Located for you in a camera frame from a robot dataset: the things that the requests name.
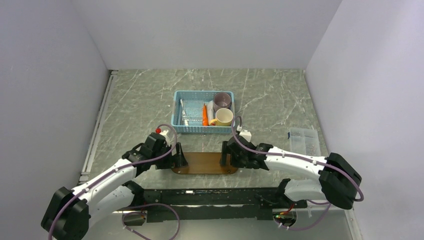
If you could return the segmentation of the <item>brown oval wooden tray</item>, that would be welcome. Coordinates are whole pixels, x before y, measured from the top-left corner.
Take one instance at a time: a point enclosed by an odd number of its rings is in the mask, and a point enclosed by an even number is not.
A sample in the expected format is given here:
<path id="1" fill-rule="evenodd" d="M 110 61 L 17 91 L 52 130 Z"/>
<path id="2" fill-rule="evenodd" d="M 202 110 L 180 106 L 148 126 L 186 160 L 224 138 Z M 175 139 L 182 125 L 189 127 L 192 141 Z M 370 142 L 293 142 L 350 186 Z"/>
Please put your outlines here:
<path id="1" fill-rule="evenodd" d="M 186 152 L 184 157 L 188 162 L 187 167 L 173 168 L 172 171 L 179 175 L 231 175 L 238 168 L 230 165 L 230 157 L 227 157 L 227 165 L 220 166 L 220 152 Z"/>

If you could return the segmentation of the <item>yellow ceramic mug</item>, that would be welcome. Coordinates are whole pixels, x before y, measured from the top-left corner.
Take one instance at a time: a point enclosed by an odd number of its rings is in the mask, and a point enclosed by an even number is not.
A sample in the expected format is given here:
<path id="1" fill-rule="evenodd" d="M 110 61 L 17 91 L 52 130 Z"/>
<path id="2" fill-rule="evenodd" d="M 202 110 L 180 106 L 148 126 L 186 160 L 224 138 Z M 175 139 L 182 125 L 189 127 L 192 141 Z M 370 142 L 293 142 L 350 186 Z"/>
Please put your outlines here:
<path id="1" fill-rule="evenodd" d="M 228 108 L 220 108 L 216 111 L 215 117 L 209 120 L 210 126 L 230 127 L 234 114 Z"/>

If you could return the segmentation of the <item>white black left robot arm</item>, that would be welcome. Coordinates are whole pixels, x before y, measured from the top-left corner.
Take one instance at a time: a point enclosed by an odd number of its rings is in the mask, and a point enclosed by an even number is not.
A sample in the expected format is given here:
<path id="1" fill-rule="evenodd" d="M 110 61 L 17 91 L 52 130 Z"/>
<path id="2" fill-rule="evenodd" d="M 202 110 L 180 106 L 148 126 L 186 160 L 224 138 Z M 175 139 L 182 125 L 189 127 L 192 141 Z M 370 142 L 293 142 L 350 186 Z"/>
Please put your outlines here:
<path id="1" fill-rule="evenodd" d="M 170 144 L 165 134 L 153 132 L 92 180 L 72 189 L 59 188 L 40 223 L 48 239 L 81 240 L 90 227 L 112 212 L 139 209 L 147 203 L 145 190 L 133 180 L 151 166 L 176 167 L 181 153 L 179 142 Z"/>

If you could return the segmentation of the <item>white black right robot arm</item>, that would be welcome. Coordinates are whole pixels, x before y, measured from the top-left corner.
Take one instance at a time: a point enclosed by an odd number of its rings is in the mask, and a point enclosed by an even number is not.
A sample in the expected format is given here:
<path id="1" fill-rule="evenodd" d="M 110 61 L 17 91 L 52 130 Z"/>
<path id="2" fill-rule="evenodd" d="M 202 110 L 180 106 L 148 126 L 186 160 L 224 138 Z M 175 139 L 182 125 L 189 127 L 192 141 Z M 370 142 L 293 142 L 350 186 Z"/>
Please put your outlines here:
<path id="1" fill-rule="evenodd" d="M 276 203 L 287 208 L 298 201 L 327 201 L 344 210 L 361 202 L 362 177 L 338 153 L 329 156 L 308 156 L 268 143 L 254 145 L 236 135 L 223 143 L 224 153 L 230 155 L 230 165 L 235 168 L 262 169 L 266 171 L 293 172 L 303 180 L 284 178 L 277 187 Z"/>

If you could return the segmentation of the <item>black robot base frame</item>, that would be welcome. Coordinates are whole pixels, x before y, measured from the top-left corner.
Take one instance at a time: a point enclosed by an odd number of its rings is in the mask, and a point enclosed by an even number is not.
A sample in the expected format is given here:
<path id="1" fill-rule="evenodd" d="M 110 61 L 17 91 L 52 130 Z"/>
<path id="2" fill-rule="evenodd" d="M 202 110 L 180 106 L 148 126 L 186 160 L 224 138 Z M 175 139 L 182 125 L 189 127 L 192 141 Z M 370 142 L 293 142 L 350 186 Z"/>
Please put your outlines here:
<path id="1" fill-rule="evenodd" d="M 140 210 L 148 223 L 174 220 L 256 219 L 272 221 L 275 215 L 305 209 L 305 200 L 292 202 L 276 187 L 144 189 L 125 210 Z"/>

